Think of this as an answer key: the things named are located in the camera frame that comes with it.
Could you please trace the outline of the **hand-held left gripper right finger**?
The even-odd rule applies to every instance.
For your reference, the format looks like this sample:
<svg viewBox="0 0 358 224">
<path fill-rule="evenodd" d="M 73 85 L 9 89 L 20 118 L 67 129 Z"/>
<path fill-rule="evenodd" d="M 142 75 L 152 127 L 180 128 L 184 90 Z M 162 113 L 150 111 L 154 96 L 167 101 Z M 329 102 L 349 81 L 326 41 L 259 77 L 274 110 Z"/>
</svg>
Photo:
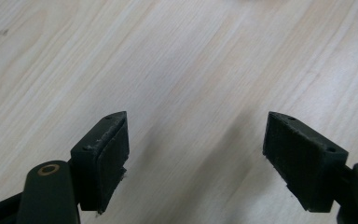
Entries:
<svg viewBox="0 0 358 224">
<path fill-rule="evenodd" d="M 310 212 L 327 213 L 348 152 L 298 119 L 268 114 L 263 155 Z"/>
</svg>

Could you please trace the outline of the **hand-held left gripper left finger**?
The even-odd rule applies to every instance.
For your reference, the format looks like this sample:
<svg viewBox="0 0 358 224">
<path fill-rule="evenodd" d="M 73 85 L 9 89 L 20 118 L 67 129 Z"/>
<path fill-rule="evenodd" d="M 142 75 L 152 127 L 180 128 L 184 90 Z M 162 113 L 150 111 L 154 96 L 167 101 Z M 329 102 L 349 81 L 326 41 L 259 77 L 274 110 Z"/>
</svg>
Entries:
<svg viewBox="0 0 358 224">
<path fill-rule="evenodd" d="M 83 211 L 106 210 L 129 155 L 126 111 L 103 117 L 71 149 L 76 199 Z"/>
</svg>

